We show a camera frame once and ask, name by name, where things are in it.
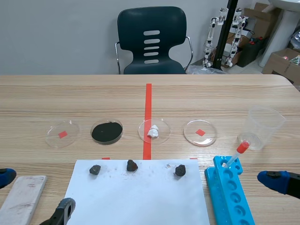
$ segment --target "black pole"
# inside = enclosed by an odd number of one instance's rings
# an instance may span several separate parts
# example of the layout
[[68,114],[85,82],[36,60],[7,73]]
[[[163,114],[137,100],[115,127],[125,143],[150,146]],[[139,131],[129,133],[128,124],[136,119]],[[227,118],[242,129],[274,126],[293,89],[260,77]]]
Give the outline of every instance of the black pole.
[[238,0],[229,0],[227,4],[228,8],[228,13],[227,13],[227,18],[226,21],[224,22],[221,33],[220,33],[220,38],[217,43],[217,49],[216,49],[216,56],[214,59],[214,63],[212,64],[213,68],[216,69],[221,69],[221,62],[222,62],[222,56],[224,53],[226,41],[228,38],[228,34],[231,28],[231,24],[233,22],[233,16],[235,13],[236,6],[238,4]]

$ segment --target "red paper square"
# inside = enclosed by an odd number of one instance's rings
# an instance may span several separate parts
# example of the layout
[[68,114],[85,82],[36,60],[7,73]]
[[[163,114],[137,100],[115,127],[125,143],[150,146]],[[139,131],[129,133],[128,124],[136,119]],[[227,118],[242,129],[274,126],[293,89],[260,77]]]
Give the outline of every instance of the red paper square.
[[203,136],[203,135],[205,135],[205,132],[203,130],[199,129],[196,131],[196,134]]
[[65,137],[65,136],[67,136],[67,135],[68,135],[68,134],[67,134],[66,131],[63,131],[63,132],[61,132],[61,133],[58,134],[58,136],[59,136],[60,138],[63,138],[63,137]]

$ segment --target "gray wooden block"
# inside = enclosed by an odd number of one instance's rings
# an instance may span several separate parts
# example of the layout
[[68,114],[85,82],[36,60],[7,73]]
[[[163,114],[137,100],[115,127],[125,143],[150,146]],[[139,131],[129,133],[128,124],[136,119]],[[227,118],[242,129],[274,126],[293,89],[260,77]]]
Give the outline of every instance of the gray wooden block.
[[0,225],[29,225],[46,181],[46,176],[19,177],[0,209]]

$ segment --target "dropper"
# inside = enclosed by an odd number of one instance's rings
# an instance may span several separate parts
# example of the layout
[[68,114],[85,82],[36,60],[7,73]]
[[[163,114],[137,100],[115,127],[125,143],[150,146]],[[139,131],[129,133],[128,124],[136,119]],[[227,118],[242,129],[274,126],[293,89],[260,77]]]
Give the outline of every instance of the dropper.
[[234,156],[230,158],[224,168],[229,168],[230,165],[240,156],[240,154],[243,154],[247,150],[247,148],[249,148],[249,143],[247,141],[243,141],[236,149],[236,153],[234,154]]

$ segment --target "sink pedestal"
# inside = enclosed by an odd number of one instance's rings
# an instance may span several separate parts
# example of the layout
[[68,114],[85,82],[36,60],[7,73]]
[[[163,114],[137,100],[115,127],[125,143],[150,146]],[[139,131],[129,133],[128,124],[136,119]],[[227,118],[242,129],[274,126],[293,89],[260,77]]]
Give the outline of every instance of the sink pedestal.
[[280,51],[287,47],[294,30],[300,19],[300,13],[285,10],[282,20],[275,31],[271,41],[269,42],[259,66],[264,67],[273,52]]

